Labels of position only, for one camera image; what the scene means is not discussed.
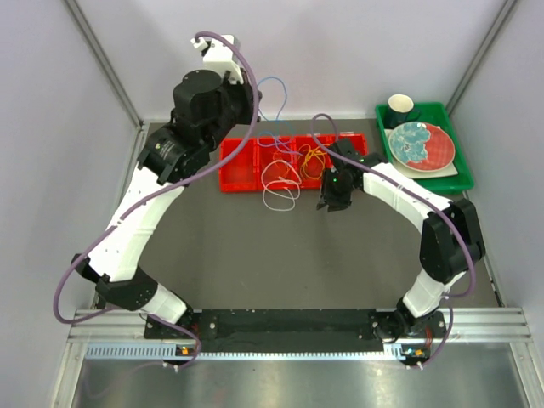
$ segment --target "mug handle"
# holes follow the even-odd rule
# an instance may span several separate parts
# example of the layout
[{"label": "mug handle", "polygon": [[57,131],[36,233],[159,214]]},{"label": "mug handle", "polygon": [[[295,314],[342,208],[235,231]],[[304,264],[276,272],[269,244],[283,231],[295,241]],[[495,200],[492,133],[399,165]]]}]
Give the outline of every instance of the mug handle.
[{"label": "mug handle", "polygon": [[[415,117],[410,117],[410,115],[412,113],[416,113],[416,116]],[[418,108],[414,108],[412,109],[412,111],[410,112],[410,115],[408,115],[408,117],[406,118],[406,121],[407,122],[415,122],[417,119],[419,119],[419,116],[422,115],[422,110],[421,109],[418,109]]]}]

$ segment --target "blue string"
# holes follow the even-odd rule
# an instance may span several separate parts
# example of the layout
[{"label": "blue string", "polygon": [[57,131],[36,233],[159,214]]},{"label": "blue string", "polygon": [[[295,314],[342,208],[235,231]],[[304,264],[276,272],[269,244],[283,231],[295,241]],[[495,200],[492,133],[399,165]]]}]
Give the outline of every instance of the blue string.
[{"label": "blue string", "polygon": [[[285,154],[288,154],[288,155],[297,155],[297,156],[301,156],[302,154],[295,151],[295,150],[291,150],[289,149],[287,146],[289,145],[289,143],[292,141],[292,138],[294,138],[295,136],[295,130],[292,126],[291,123],[289,122],[286,122],[286,121],[282,121],[280,120],[280,115],[281,115],[281,112],[283,111],[283,108],[286,107],[286,103],[287,103],[287,86],[286,84],[277,76],[266,76],[265,78],[261,79],[259,82],[258,82],[258,87],[263,83],[263,82],[266,82],[266,81],[269,81],[269,80],[276,80],[277,82],[279,82],[281,84],[281,86],[283,87],[283,94],[284,94],[284,98],[283,98],[283,103],[281,104],[281,107],[280,109],[278,110],[278,113],[277,115],[275,116],[275,119],[274,120],[270,120],[268,119],[264,114],[263,112],[261,111],[261,109],[259,108],[259,114],[263,117],[263,119],[266,121],[266,122],[271,122],[271,123],[275,123],[278,125],[278,131],[277,131],[277,134],[274,134],[270,131],[266,131],[266,132],[261,132],[257,135],[257,143],[259,146],[261,147],[272,147],[274,146],[278,151],[280,151],[281,153],[285,153]],[[281,141],[279,139],[280,135],[281,135],[281,124],[286,124],[290,130],[291,130],[291,137],[289,138],[288,141]],[[274,143],[272,144],[263,144],[259,139],[261,138],[261,136],[264,136],[264,135],[269,135],[272,137],[272,139],[274,140]]]}]

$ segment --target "white wall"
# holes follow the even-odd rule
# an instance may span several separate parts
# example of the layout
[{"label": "white wall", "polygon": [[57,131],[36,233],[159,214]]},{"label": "white wall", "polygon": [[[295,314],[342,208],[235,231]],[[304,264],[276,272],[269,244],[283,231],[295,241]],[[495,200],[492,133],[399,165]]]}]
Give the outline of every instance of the white wall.
[{"label": "white wall", "polygon": [[544,357],[543,16],[541,0],[519,2],[453,121],[502,294],[523,306]]},{"label": "white wall", "polygon": [[[0,406],[37,408],[68,332],[54,288],[107,224],[135,129],[60,1],[4,1],[0,38]],[[65,316],[89,305],[80,279]]]},{"label": "white wall", "polygon": [[[503,0],[79,0],[139,114],[166,118],[201,67],[200,30],[232,33],[284,113],[373,116],[391,93],[447,102]],[[262,107],[276,112],[270,84]]]}]

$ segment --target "white string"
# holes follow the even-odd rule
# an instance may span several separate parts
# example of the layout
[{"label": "white string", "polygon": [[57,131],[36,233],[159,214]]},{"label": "white string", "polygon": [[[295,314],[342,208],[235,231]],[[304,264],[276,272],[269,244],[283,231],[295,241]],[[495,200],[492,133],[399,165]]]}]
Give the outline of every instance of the white string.
[{"label": "white string", "polygon": [[[297,176],[297,179],[298,181],[295,181],[295,180],[290,180],[290,179],[287,179],[287,178],[283,178],[283,177],[279,177],[277,180],[272,180],[272,181],[269,181],[268,183],[265,183],[264,182],[264,175],[266,174],[267,170],[270,168],[270,166],[272,166],[273,164],[285,164],[289,170],[291,170],[296,176]],[[285,160],[274,160],[274,161],[271,161],[265,168],[264,170],[261,172],[261,183],[263,185],[263,204],[269,209],[269,210],[272,210],[272,211],[280,211],[280,212],[285,212],[285,211],[291,211],[295,206],[296,206],[296,203],[295,201],[298,199],[298,197],[300,197],[300,184],[302,183],[302,179],[300,178],[300,176],[298,175],[297,171],[295,170],[295,168],[291,165],[291,163],[288,163],[287,161]],[[285,190],[287,192],[288,195],[284,195],[284,194],[281,194],[279,193],[278,191],[273,191],[271,190],[269,187],[271,185],[274,185],[274,184],[279,184],[279,183],[282,183],[282,184],[289,184],[289,185],[294,185],[296,188],[297,188],[297,195],[293,195],[293,193],[291,192],[291,190],[289,190],[287,187],[283,187],[283,190]],[[270,194],[274,195],[274,196],[278,196],[278,197],[281,197],[281,198],[286,198],[287,200],[291,200],[292,201],[292,205],[288,208],[274,208],[274,207],[271,207],[269,205],[268,202],[266,202],[266,193],[269,192]]]}]

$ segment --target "black mug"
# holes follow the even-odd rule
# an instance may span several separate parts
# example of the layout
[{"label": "black mug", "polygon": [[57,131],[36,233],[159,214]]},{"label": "black mug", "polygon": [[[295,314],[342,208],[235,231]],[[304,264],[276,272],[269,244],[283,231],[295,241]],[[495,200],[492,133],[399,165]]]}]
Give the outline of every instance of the black mug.
[{"label": "black mug", "polygon": [[403,123],[416,121],[421,114],[419,109],[414,109],[414,101],[409,96],[397,93],[388,99],[383,126],[395,129]]}]

